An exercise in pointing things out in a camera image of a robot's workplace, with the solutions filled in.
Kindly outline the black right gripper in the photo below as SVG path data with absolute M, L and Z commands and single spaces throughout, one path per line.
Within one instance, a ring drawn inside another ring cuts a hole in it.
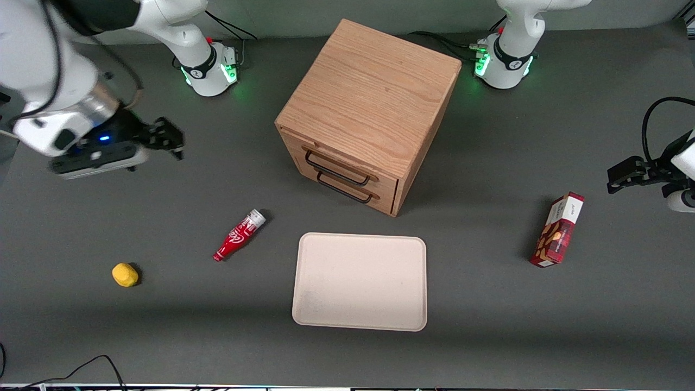
M 119 109 L 114 116 L 92 127 L 81 139 L 83 154 L 133 154 L 136 149 L 163 150 L 184 159 L 184 133 L 169 119 L 142 122 L 132 111 Z

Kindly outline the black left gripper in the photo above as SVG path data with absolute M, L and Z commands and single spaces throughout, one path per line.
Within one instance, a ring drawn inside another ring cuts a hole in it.
M 662 154 L 654 159 L 649 151 L 648 138 L 643 132 L 643 153 L 650 166 L 649 175 L 668 181 L 662 187 L 663 198 L 693 187 L 693 131 L 671 141 Z M 615 194 L 621 189 L 641 186 L 648 180 L 648 166 L 640 156 L 631 156 L 606 171 L 606 190 Z

